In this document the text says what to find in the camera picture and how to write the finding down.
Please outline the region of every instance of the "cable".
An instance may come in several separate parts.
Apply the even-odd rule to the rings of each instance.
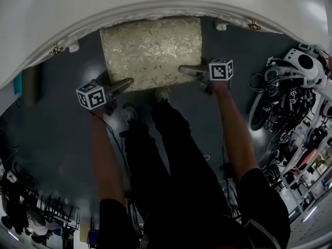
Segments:
[[[230,89],[231,78],[228,80],[228,90]]]
[[[10,158],[15,154],[16,152],[14,151],[4,162],[3,162],[3,166],[5,166],[5,164],[7,163],[8,160],[10,160]]]
[[[264,77],[264,76],[261,75],[261,74],[252,74],[252,75],[249,77],[248,81],[247,81],[247,85],[248,85],[248,87],[251,88],[253,91],[256,91],[256,92],[262,92],[262,91],[264,91],[265,89],[263,89],[263,88],[254,88],[254,87],[251,86],[251,81],[252,81],[253,79],[255,79],[255,78],[258,78],[258,75]]]
[[[125,158],[125,156],[124,156],[124,154],[123,154],[123,152],[122,152],[122,150],[121,150],[121,147],[120,147],[120,145],[119,145],[119,142],[117,141],[117,139],[116,139],[116,137],[115,137],[115,134],[114,134],[114,130],[113,130],[113,128],[112,128],[107,122],[105,122],[102,118],[100,118],[98,115],[96,115],[95,113],[93,113],[92,111],[90,111],[90,110],[88,110],[88,109],[86,109],[86,111],[88,111],[89,113],[91,113],[93,116],[97,117],[99,120],[101,120],[101,121],[102,121],[102,122],[108,127],[108,129],[109,129],[109,131],[110,131],[110,133],[111,133],[111,135],[112,135],[112,137],[113,137],[113,139],[114,139],[114,141],[115,141],[115,143],[116,143],[116,145],[117,145],[117,147],[118,147],[118,149],[119,149],[119,151],[120,151],[120,153],[121,153],[121,156],[122,156],[122,158],[123,158],[124,167],[125,167],[125,169],[126,169],[127,176],[130,178],[130,170],[129,170],[129,168],[128,168],[128,164],[127,164],[126,158]]]
[[[324,52],[327,56],[329,56],[329,54],[327,54],[327,52],[326,51],[324,51],[324,50],[322,50],[322,49],[320,49],[322,52]]]
[[[323,116],[322,124],[321,124],[320,127],[322,127],[323,125],[326,125],[327,122],[328,122],[328,119],[329,119],[329,117],[327,117],[327,116]]]
[[[323,118],[328,118],[328,119],[329,119],[329,118],[332,118],[332,116],[325,116],[325,115],[323,115],[323,114],[322,114],[322,117],[323,117]]]
[[[266,148],[266,152],[264,153],[264,155],[261,157],[261,159],[260,159],[257,163],[259,163],[261,160],[263,160],[263,158],[265,157],[265,155],[266,155],[266,154],[268,153],[268,151],[269,151],[269,147],[270,147],[270,145],[271,145],[272,140],[273,140],[273,139],[274,139],[279,133],[280,133],[280,131],[278,131],[278,133],[275,134],[273,138],[271,138],[270,143],[269,143],[268,147]]]
[[[296,134],[305,143],[305,141],[297,133],[293,131],[293,134]]]
[[[140,227],[140,225],[139,225],[139,220],[138,220],[138,217],[137,217],[137,211],[136,211],[135,204],[132,203],[132,206],[133,206],[133,211],[134,211],[134,216],[133,216],[134,222],[135,222],[136,226],[138,227],[138,229],[139,229],[140,232],[141,232],[141,230],[143,230],[143,229],[142,229],[142,228]]]
[[[121,137],[121,152],[123,152],[123,137]]]
[[[21,98],[18,98],[18,99],[15,101],[15,103],[16,103],[16,106],[17,106],[18,108],[21,108],[21,107],[22,107],[22,101],[21,101]]]

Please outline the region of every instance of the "fiducial marker cube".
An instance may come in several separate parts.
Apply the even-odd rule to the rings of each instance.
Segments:
[[[228,81],[233,76],[233,60],[218,58],[209,64],[210,80]]]
[[[87,83],[76,90],[81,106],[92,110],[106,103],[104,88],[99,85]]]

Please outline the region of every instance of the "hand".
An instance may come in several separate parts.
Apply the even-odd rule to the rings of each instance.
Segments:
[[[103,119],[103,115],[105,113],[105,106],[102,105],[102,106],[99,106],[97,107],[96,109],[93,109],[92,112],[97,115],[98,117],[102,118]]]

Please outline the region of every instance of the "sneaker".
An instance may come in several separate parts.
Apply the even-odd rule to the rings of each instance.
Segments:
[[[130,120],[137,121],[139,118],[137,116],[136,110],[131,106],[125,106],[122,108],[122,115],[126,118],[126,121],[129,122]]]
[[[156,90],[156,99],[157,102],[160,102],[162,99],[170,102],[171,90],[169,87],[161,87]]]

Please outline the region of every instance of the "floral cushion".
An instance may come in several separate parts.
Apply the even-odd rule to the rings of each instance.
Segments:
[[[127,91],[192,81],[178,67],[201,63],[197,18],[130,22],[101,29],[100,34],[111,81],[134,79]]]

